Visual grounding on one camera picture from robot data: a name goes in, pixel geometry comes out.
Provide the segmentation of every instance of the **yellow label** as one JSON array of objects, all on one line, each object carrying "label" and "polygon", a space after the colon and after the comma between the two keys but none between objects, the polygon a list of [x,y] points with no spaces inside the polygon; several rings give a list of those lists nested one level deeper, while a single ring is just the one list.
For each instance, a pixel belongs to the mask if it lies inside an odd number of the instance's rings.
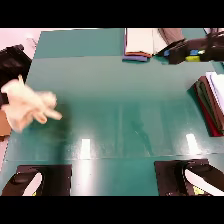
[{"label": "yellow label", "polygon": [[199,195],[199,194],[204,194],[205,193],[203,190],[201,190],[198,187],[193,186],[193,189],[194,189],[194,194],[195,195]]},{"label": "yellow label", "polygon": [[187,56],[186,61],[189,62],[200,62],[200,56]]}]

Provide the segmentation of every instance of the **crumpled cloth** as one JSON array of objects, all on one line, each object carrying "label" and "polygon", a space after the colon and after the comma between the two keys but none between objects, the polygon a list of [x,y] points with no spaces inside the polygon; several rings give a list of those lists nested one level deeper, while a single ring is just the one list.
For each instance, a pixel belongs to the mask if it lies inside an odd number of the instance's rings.
[{"label": "crumpled cloth", "polygon": [[6,83],[1,92],[7,94],[9,101],[9,104],[3,105],[1,109],[16,132],[22,132],[33,119],[45,124],[47,117],[55,120],[62,118],[62,115],[54,110],[57,105],[56,95],[52,92],[34,92],[23,83],[21,77]]}]

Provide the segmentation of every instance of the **brown cardboard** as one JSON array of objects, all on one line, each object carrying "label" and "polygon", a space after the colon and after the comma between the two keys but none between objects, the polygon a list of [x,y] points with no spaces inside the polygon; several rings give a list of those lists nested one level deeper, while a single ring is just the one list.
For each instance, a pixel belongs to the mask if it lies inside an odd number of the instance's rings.
[{"label": "brown cardboard", "polygon": [[10,135],[11,127],[7,121],[4,111],[0,110],[0,136]]}]

